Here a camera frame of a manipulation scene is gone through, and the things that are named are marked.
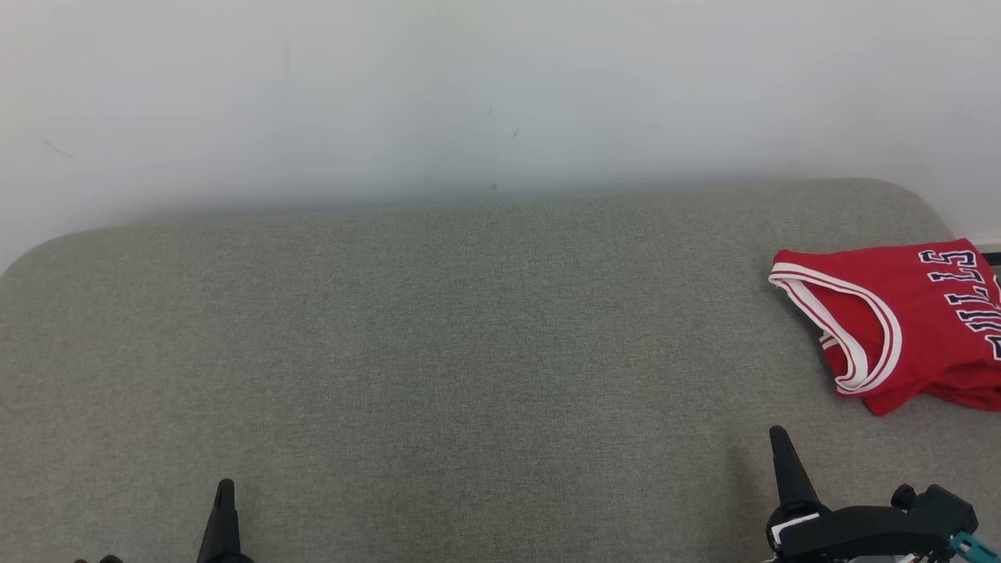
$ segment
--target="white wall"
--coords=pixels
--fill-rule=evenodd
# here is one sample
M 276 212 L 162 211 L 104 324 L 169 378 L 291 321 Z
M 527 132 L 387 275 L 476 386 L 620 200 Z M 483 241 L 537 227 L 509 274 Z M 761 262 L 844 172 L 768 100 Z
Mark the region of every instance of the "white wall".
M 845 175 L 1001 239 L 1001 3 L 0 3 L 0 269 L 199 209 Z

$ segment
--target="robotic arm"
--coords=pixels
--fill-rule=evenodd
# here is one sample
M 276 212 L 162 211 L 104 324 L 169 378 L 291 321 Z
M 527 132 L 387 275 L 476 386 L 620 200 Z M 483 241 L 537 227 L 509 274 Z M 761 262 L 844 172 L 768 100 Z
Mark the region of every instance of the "robotic arm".
M 770 431 L 780 506 L 765 533 L 783 563 L 828 563 L 855 557 L 913 554 L 928 563 L 959 555 L 971 563 L 1001 563 L 997 552 L 973 538 L 977 516 L 969 503 L 932 485 L 916 494 L 901 485 L 891 507 L 852 506 L 832 511 L 800 463 L 789 434 Z

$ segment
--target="red shirt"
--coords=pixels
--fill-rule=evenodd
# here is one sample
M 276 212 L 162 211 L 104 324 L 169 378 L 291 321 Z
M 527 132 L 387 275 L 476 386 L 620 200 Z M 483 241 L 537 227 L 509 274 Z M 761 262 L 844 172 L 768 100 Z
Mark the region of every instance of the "red shirt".
M 781 250 L 769 282 L 824 331 L 839 395 L 878 416 L 919 393 L 1001 411 L 1001 288 L 969 240 Z

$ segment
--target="teal connector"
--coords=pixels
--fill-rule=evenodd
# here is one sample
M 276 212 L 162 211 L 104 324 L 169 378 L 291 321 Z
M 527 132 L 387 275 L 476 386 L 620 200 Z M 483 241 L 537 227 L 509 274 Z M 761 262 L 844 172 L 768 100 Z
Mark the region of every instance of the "teal connector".
M 956 537 L 949 542 L 949 547 L 963 559 L 970 563 L 1001 563 L 998 553 L 986 545 L 973 539 L 973 536 L 966 532 L 956 534 Z

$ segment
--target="gray fabric surface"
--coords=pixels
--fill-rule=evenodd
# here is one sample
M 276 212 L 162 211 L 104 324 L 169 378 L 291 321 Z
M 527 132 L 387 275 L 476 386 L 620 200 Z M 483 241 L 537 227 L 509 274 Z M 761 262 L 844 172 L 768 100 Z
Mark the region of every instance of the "gray fabric surface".
M 759 561 L 785 425 L 822 500 L 1001 543 L 1001 417 L 834 397 L 782 247 L 950 238 L 872 180 L 143 224 L 0 277 L 4 561 Z

